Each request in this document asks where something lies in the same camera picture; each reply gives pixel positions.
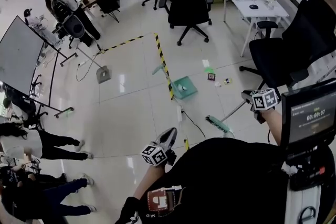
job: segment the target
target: black monitor frame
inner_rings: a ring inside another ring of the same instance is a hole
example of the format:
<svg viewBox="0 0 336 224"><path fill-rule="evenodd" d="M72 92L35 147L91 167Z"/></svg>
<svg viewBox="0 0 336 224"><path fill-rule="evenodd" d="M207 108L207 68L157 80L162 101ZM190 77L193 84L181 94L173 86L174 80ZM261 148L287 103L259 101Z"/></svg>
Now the black monitor frame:
<svg viewBox="0 0 336 224"><path fill-rule="evenodd" d="M307 86L298 90L283 93L282 99L282 131L280 146L290 153L310 150L323 143L328 138L333 138L336 134L336 114L334 125L324 131L306 137L304 139L289 143L291 109L294 106L313 101L317 98L336 92L336 79L329 79L318 84Z"/></svg>

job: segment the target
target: whiteboard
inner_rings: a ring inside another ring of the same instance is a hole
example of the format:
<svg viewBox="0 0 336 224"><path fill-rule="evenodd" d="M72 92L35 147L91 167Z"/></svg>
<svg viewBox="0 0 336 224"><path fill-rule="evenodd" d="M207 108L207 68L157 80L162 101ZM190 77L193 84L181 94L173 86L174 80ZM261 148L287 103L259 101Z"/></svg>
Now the whiteboard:
<svg viewBox="0 0 336 224"><path fill-rule="evenodd" d="M16 16L0 41L0 81L29 95L43 40Z"/></svg>

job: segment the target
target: ponytail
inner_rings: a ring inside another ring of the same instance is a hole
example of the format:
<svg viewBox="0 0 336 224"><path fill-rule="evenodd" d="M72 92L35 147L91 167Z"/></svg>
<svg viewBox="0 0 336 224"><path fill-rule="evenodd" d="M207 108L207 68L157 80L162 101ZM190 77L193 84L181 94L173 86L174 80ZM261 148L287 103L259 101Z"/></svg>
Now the ponytail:
<svg viewBox="0 0 336 224"><path fill-rule="evenodd" d="M54 16L55 14L54 14L54 11L53 11L53 7L51 6L51 0L45 0L45 2L46 2L47 9Z"/></svg>
<svg viewBox="0 0 336 224"><path fill-rule="evenodd" d="M6 122L0 124L0 136L15 136L15 137L22 137L27 135L27 132L22 129L22 124L14 123L14 122Z"/></svg>

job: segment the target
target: broom handle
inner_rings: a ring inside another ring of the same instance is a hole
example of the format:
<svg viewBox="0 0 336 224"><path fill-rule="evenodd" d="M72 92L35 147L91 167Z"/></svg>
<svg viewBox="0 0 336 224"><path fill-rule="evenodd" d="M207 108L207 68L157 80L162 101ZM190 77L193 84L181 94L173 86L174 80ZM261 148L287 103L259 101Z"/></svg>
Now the broom handle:
<svg viewBox="0 0 336 224"><path fill-rule="evenodd" d="M238 109L240 109L245 104L245 101L241 102L239 106L237 106L235 109L233 109L228 116L223 118L220 122L225 121L227 118L231 117Z"/></svg>

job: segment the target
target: computer mouse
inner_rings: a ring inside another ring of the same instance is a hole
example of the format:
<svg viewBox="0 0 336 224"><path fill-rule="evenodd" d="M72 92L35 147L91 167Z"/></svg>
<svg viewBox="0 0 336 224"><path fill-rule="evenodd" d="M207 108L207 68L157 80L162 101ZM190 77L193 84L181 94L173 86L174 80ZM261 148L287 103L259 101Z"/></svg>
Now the computer mouse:
<svg viewBox="0 0 336 224"><path fill-rule="evenodd" d="M250 5L250 9L258 9L259 7L257 5Z"/></svg>

